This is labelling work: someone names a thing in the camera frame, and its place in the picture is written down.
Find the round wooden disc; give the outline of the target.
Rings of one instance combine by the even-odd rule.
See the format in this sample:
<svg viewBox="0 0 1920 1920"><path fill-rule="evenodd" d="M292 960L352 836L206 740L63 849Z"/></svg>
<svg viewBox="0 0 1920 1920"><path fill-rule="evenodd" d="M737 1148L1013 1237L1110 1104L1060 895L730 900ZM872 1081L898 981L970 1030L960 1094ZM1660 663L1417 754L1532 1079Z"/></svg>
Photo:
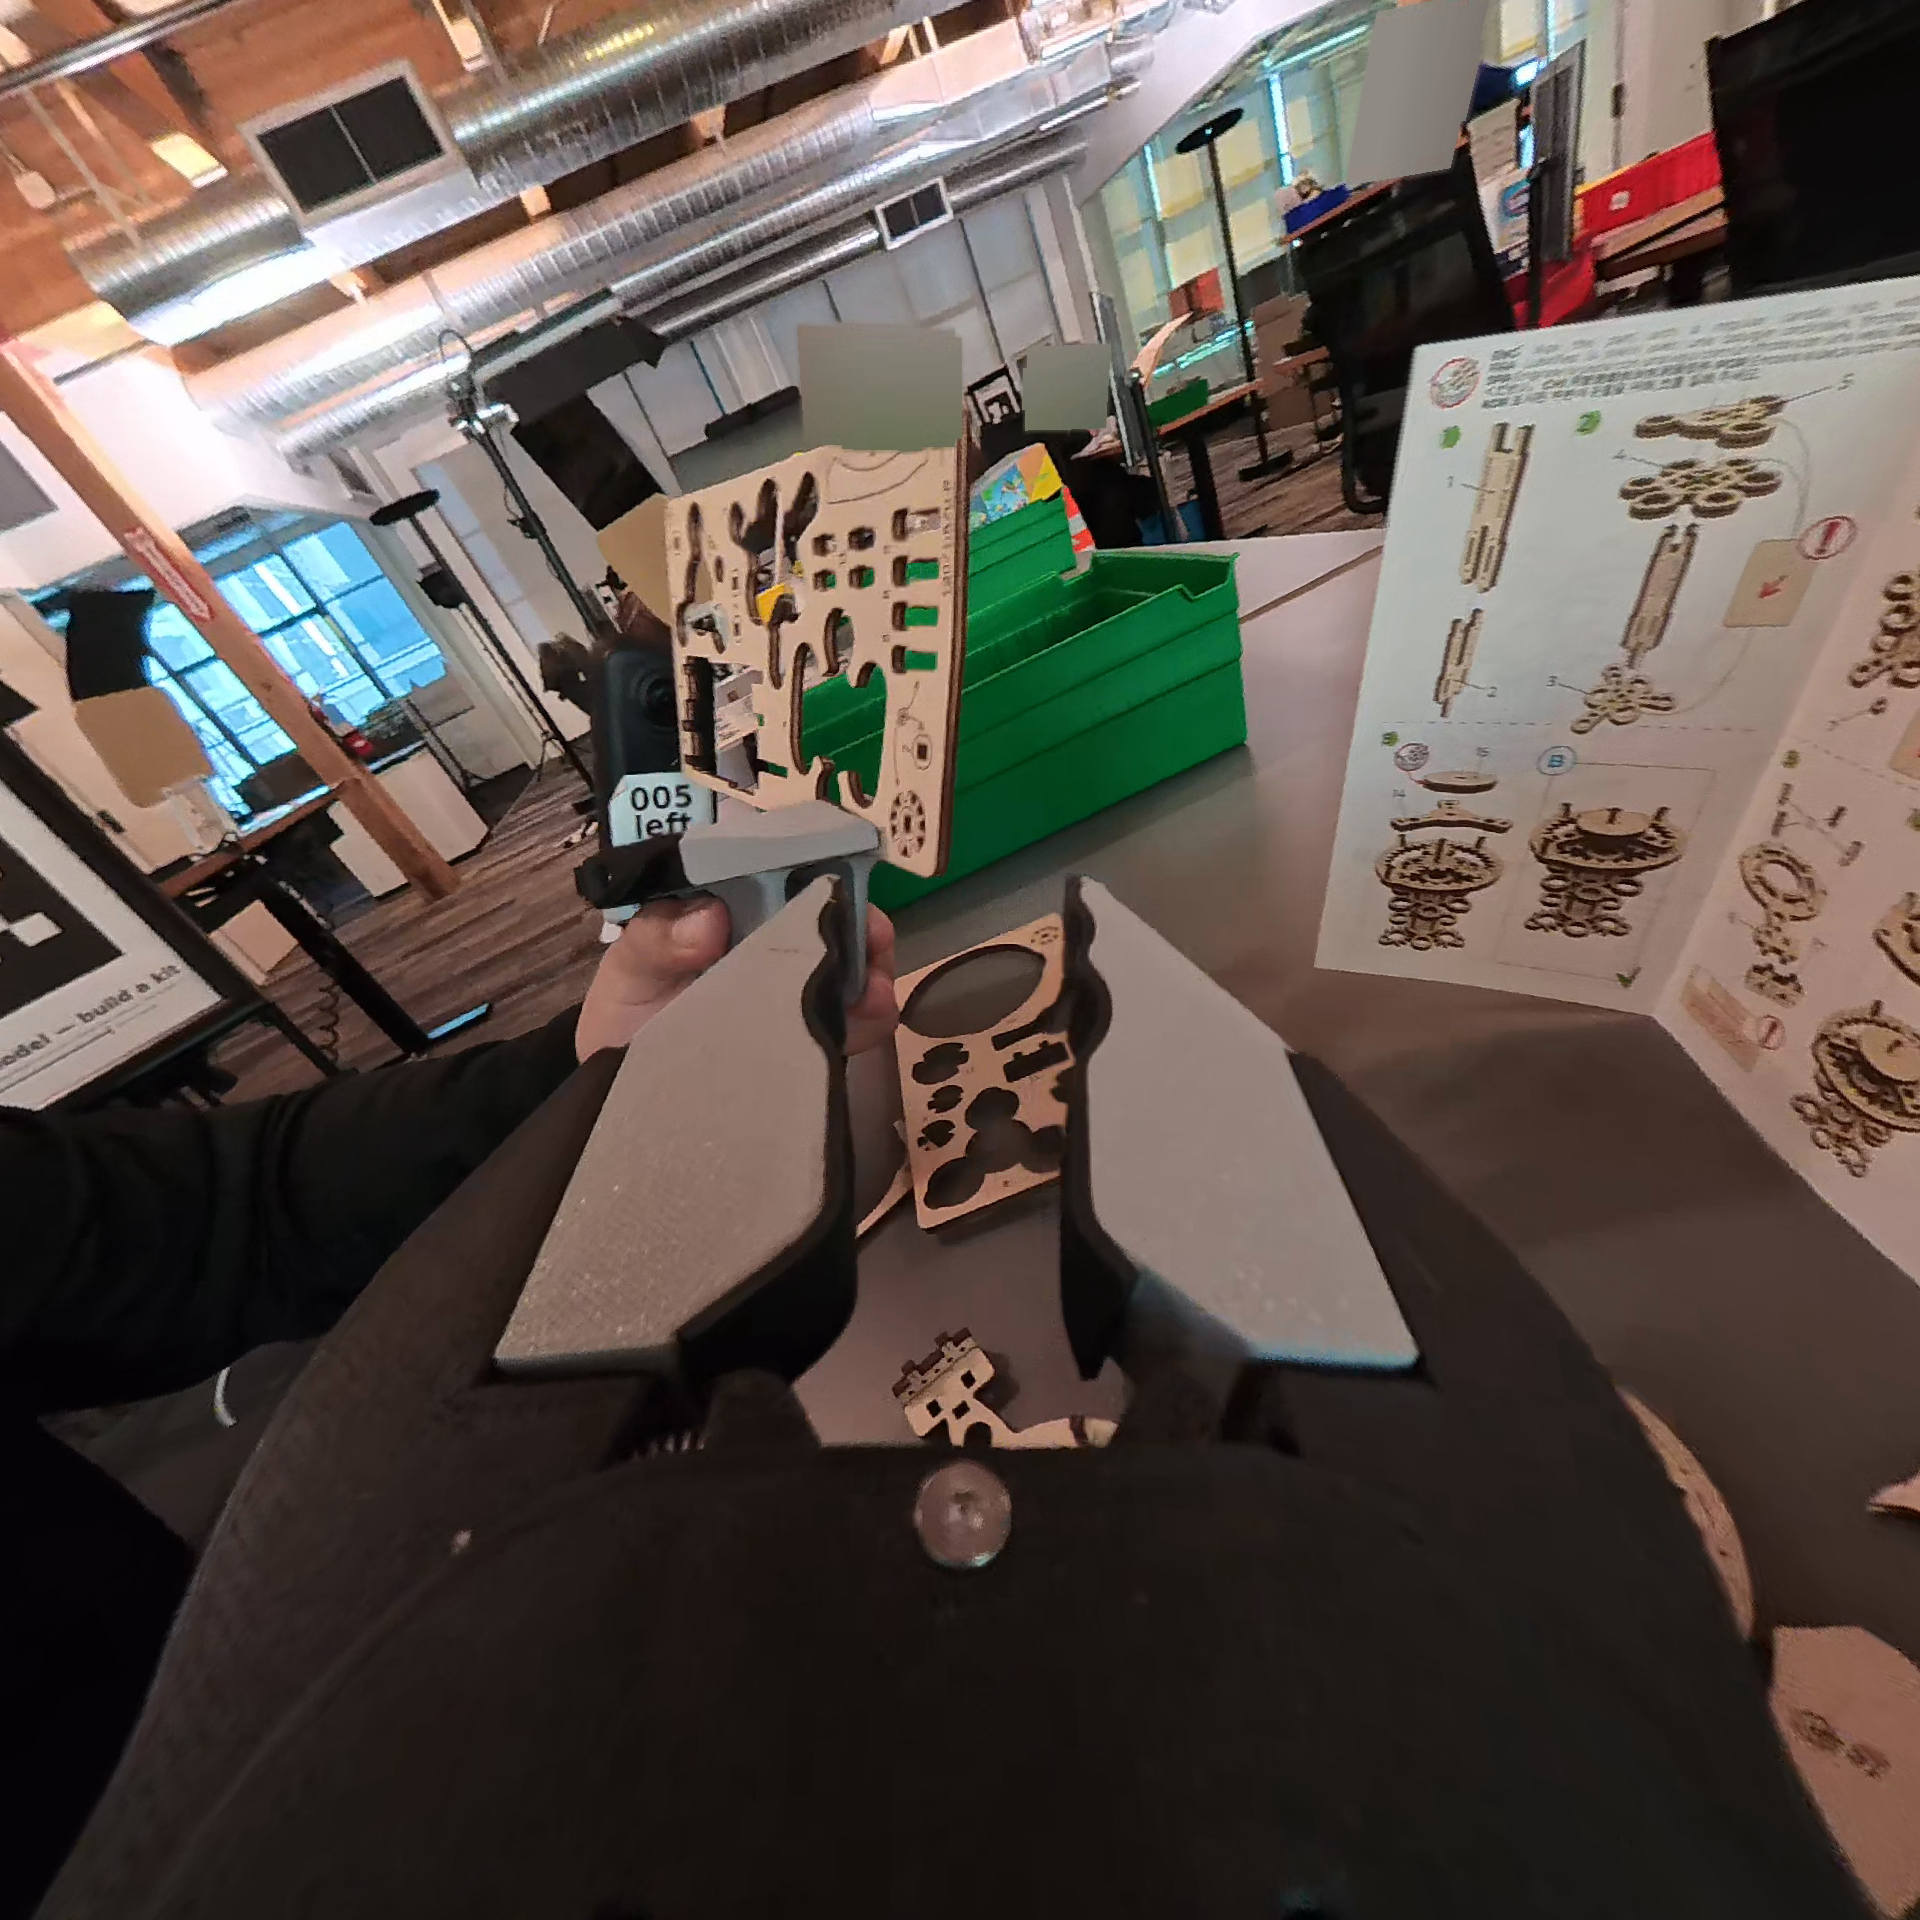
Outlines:
<svg viewBox="0 0 1920 1920"><path fill-rule="evenodd" d="M1760 1642L1737 1524L1712 1477L1642 1400L1623 1394L1682 1500L1734 1624ZM1767 1703L1799 1777L1879 1916L1917 1902L1917 1668L1857 1624L1780 1628L1767 1642Z"/></svg>

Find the folded instruction booklet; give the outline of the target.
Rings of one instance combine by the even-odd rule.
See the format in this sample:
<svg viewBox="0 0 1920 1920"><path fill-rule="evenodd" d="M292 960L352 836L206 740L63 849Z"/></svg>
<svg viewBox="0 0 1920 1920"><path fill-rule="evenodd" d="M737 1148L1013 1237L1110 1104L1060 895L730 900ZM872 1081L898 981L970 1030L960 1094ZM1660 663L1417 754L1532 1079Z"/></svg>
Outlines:
<svg viewBox="0 0 1920 1920"><path fill-rule="evenodd" d="M1914 1277L1917 278L1410 358L1317 965L1664 1025Z"/></svg>

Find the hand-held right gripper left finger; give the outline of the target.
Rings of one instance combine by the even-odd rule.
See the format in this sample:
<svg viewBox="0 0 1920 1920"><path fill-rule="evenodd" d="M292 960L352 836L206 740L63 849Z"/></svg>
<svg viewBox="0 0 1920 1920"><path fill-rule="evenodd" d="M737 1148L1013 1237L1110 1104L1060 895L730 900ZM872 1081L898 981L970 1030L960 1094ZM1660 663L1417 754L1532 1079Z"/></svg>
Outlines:
<svg viewBox="0 0 1920 1920"><path fill-rule="evenodd" d="M844 965L812 877L628 1044L494 1349L505 1377L794 1383L857 1303Z"/></svg>

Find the small wooden offcut sheet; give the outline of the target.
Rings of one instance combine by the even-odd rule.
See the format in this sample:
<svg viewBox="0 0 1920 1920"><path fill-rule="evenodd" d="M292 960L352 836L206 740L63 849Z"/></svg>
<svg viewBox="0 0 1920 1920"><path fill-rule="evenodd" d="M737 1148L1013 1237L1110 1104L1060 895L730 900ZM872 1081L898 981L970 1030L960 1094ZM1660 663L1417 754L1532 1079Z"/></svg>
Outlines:
<svg viewBox="0 0 1920 1920"><path fill-rule="evenodd" d="M1039 966L1020 1006L949 1038L914 1025L940 975L996 952ZM1071 1041L1065 919L1044 913L896 982L903 1164L922 1229L936 1229L1060 1174Z"/></svg>

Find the person's left hand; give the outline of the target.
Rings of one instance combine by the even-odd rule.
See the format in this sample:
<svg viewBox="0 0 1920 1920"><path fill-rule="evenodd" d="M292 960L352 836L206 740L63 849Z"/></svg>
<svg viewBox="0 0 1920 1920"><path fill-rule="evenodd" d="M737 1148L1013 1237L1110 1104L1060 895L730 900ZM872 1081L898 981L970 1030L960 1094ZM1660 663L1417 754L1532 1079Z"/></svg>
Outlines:
<svg viewBox="0 0 1920 1920"><path fill-rule="evenodd" d="M713 895L666 897L644 904L605 948L582 999L574 1050L582 1065L594 1054L624 1048L729 950L729 909ZM868 973L847 1007L847 1055L888 1039L898 1021L896 928L877 906L866 912Z"/></svg>

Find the colourful box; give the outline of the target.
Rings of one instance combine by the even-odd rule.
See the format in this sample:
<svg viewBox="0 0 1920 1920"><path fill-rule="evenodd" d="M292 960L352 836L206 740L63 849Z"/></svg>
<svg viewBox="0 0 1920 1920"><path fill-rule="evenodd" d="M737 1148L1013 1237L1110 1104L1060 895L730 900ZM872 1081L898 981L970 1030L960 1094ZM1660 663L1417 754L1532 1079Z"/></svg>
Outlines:
<svg viewBox="0 0 1920 1920"><path fill-rule="evenodd" d="M970 533L1025 508L1058 498L1065 479L1042 441L1029 441L988 463L968 487Z"/></svg>

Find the red storage bin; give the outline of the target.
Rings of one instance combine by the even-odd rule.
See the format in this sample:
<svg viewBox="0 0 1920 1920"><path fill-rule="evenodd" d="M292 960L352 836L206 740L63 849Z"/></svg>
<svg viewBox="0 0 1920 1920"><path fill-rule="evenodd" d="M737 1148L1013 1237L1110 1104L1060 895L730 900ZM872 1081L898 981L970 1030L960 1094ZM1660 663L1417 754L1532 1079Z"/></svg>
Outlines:
<svg viewBox="0 0 1920 1920"><path fill-rule="evenodd" d="M1577 229L1592 240L1718 186L1716 137L1702 132L1583 183L1577 189Z"/></svg>

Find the person's left forearm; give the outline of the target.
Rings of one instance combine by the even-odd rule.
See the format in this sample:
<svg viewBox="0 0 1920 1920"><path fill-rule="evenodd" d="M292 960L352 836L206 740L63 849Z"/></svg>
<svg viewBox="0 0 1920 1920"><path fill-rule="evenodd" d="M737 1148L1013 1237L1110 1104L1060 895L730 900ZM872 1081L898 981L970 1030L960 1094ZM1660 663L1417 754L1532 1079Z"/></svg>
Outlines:
<svg viewBox="0 0 1920 1920"><path fill-rule="evenodd" d="M4 1111L4 1422L326 1332L561 1087L578 1020L217 1111Z"/></svg>

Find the black studio softbox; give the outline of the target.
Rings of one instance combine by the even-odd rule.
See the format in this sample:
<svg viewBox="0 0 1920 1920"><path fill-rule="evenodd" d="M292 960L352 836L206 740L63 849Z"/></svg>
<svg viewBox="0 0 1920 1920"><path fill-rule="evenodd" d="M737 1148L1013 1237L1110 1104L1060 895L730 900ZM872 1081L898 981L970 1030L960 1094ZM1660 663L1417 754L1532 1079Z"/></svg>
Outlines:
<svg viewBox="0 0 1920 1920"><path fill-rule="evenodd" d="M590 393L636 366L655 367L662 350L649 326L615 313L576 328L535 326L476 361L478 390L511 408L513 441L594 533L664 482Z"/></svg>

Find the black white tag sign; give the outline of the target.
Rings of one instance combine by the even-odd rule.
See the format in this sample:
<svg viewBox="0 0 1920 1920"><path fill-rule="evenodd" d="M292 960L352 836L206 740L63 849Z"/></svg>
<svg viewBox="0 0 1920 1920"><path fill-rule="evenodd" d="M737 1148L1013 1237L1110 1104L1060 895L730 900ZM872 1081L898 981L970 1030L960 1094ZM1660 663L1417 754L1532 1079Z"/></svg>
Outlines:
<svg viewBox="0 0 1920 1920"><path fill-rule="evenodd" d="M4 735L1 1104L101 1104L262 1009L184 912Z"/></svg>

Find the silver air duct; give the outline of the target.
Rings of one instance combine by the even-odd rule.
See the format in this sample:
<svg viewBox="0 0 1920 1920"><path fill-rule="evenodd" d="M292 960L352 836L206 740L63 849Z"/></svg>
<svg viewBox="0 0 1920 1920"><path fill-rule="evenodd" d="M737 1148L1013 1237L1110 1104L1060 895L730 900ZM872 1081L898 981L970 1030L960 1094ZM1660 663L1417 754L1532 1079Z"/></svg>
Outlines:
<svg viewBox="0 0 1920 1920"><path fill-rule="evenodd" d="M632 5L564 34L513 70L432 96L476 176L530 176L602 158L700 111L740 102L936 15L944 5L751 1ZM1114 41L1149 41L1178 5L1015 5L935 55L885 65L864 113L886 137L920 132L975 105L1050 106L1058 85L1110 76Z"/></svg>
<svg viewBox="0 0 1920 1920"><path fill-rule="evenodd" d="M727 207L718 183L674 193L641 193L632 183L191 375L184 390L209 424L269 441L300 463L439 410L473 354L538 305L613 294L641 309L1016 148L1015 134L912 141L818 183L758 186Z"/></svg>

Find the large black monitor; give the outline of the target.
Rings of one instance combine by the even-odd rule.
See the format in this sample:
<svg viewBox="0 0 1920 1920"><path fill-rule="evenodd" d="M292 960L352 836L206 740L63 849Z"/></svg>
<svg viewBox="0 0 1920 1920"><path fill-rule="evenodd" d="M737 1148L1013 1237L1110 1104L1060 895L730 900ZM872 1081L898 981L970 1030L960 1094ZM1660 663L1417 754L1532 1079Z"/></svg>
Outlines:
<svg viewBox="0 0 1920 1920"><path fill-rule="evenodd" d="M1733 296L1917 273L1917 5L1806 1L1708 44Z"/></svg>

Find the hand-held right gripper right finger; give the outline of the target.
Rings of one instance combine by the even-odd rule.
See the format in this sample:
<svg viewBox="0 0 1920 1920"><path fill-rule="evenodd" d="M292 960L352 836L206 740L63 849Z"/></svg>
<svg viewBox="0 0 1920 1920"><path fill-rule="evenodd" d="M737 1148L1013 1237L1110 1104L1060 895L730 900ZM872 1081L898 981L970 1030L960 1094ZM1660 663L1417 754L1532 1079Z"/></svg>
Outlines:
<svg viewBox="0 0 1920 1920"><path fill-rule="evenodd" d="M1124 1426L1234 1426L1287 1373L1421 1349L1285 1039L1100 879L1066 879L1060 1317Z"/></svg>

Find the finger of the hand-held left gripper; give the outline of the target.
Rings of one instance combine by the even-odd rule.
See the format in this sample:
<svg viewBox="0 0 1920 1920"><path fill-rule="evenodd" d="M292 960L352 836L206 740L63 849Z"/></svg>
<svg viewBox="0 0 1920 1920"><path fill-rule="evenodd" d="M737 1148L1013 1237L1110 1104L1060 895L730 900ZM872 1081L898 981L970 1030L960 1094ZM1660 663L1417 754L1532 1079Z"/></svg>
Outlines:
<svg viewBox="0 0 1920 1920"><path fill-rule="evenodd" d="M690 826L678 863L695 895L727 909L727 945L743 945L815 877L836 881L844 900L847 952L839 962L846 1006L857 1006L868 981L871 879L880 860L880 830L868 817L825 800L793 807L748 807L724 821Z"/></svg>

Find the black floor lamp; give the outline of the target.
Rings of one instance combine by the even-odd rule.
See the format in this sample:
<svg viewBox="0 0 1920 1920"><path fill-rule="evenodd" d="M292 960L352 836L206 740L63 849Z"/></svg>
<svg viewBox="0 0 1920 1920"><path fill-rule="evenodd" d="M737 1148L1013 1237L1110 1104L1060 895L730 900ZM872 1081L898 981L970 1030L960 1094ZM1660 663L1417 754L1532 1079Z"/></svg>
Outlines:
<svg viewBox="0 0 1920 1920"><path fill-rule="evenodd" d="M1256 445L1256 460L1253 463L1239 468L1239 479L1263 482L1269 478L1280 478L1282 472L1287 472L1292 468L1292 450L1288 447L1272 450L1269 445L1269 437L1265 437L1265 410L1263 410L1261 382L1260 382L1256 356L1254 356L1253 325L1247 322L1245 301L1242 301L1242 294L1241 294L1239 255L1236 255L1236 247L1234 247L1234 237L1231 237L1231 213L1230 213L1230 204L1228 204L1228 186L1225 186L1225 176L1222 176L1221 156L1218 156L1221 140L1228 132L1236 129L1239 124L1241 124L1241 109L1239 106L1213 111L1208 118L1204 118L1202 124L1190 128L1178 140L1176 152L1181 152L1181 156L1204 156L1204 159L1207 159L1207 178L1208 178L1208 185L1212 185L1212 198L1213 198L1213 210L1216 210L1218 242L1222 247L1222 260L1225 260L1222 287L1231 296L1234 343L1236 343L1239 358L1241 358L1242 382L1247 386L1245 398L1247 398L1247 405L1249 405L1249 418L1253 418L1253 424L1254 424L1254 445Z"/></svg>
<svg viewBox="0 0 1920 1920"><path fill-rule="evenodd" d="M423 487L421 492L400 496L373 510L369 522L382 530L404 525L415 533L424 550L424 561L421 561L418 567L418 586L433 607L449 612L464 607L464 586L457 581L457 575L447 568L437 538L424 527L424 513L433 511L439 503L441 492L433 487Z"/></svg>

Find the dark office desk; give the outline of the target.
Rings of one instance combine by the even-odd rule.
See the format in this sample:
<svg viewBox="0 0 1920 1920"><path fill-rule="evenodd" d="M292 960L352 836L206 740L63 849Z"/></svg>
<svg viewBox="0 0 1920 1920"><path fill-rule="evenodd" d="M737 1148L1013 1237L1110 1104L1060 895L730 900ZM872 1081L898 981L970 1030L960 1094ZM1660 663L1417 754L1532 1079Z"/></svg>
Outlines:
<svg viewBox="0 0 1920 1920"><path fill-rule="evenodd" d="M413 1060L485 1023L494 1006L482 1001L466 1012L423 1025L359 962L322 913L273 873L269 847L287 831L318 821L334 801L335 792L324 786L295 805L273 807L265 825L233 830L215 849L164 873L157 886L176 903L213 892L215 895L233 894L238 900L262 904L295 938L300 952L318 966L326 985L369 1020L373 1029L396 1044L397 1055Z"/></svg>

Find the wooden parts sheet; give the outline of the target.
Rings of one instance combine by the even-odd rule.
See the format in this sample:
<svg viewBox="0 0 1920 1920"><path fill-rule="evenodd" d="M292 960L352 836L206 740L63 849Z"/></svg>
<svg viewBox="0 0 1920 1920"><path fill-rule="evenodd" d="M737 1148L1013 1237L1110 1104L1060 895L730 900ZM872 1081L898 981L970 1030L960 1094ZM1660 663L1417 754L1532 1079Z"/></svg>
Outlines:
<svg viewBox="0 0 1920 1920"><path fill-rule="evenodd" d="M968 616L960 445L815 447L666 503L688 776L757 809L828 800L936 877L952 838Z"/></svg>

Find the black studio light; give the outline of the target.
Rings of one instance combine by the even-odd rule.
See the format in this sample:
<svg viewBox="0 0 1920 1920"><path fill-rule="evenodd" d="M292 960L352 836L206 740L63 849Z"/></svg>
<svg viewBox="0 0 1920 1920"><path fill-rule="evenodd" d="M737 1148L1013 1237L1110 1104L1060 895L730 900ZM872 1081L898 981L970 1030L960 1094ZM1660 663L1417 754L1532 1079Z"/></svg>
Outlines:
<svg viewBox="0 0 1920 1920"><path fill-rule="evenodd" d="M152 586L71 590L63 594L63 681L73 704L141 689Z"/></svg>

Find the small notched wooden part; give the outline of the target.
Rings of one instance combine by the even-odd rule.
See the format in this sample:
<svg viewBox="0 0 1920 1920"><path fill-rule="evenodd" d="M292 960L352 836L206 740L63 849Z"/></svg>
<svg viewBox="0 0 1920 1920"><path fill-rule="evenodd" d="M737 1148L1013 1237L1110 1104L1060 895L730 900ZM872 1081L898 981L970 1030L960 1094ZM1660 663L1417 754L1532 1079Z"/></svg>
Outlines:
<svg viewBox="0 0 1920 1920"><path fill-rule="evenodd" d="M993 1380L993 1364L967 1327L936 1337L933 1350L908 1359L893 1383L893 1398L905 1426L922 1444L993 1446L1008 1426L985 1389Z"/></svg>

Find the white cabinet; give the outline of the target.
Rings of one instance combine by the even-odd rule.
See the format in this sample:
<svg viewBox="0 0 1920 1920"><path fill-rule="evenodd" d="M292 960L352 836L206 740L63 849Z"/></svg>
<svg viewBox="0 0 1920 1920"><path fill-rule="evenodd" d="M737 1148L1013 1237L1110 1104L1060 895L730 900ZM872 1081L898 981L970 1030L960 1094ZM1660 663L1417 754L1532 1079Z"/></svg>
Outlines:
<svg viewBox="0 0 1920 1920"><path fill-rule="evenodd" d="M383 760L374 770L374 780L421 830L426 846L446 861L466 856L485 846L488 825L473 809L454 776L441 766L432 746L418 745L392 760ZM365 894L383 897L407 889L408 879L400 865L392 863L389 852L356 822L344 805L328 807L326 817L338 826L338 834L326 842L326 852Z"/></svg>

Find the black office chair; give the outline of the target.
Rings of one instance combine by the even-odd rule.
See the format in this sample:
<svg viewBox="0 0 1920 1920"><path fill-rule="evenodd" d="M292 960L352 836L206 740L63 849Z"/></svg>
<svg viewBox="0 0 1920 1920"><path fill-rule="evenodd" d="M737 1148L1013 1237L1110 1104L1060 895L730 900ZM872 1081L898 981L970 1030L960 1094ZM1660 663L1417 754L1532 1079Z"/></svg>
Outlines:
<svg viewBox="0 0 1920 1920"><path fill-rule="evenodd" d="M1516 328L1468 145L1442 174L1350 193L1293 237L1308 332L1327 350L1342 415L1340 492L1381 513L1413 354Z"/></svg>

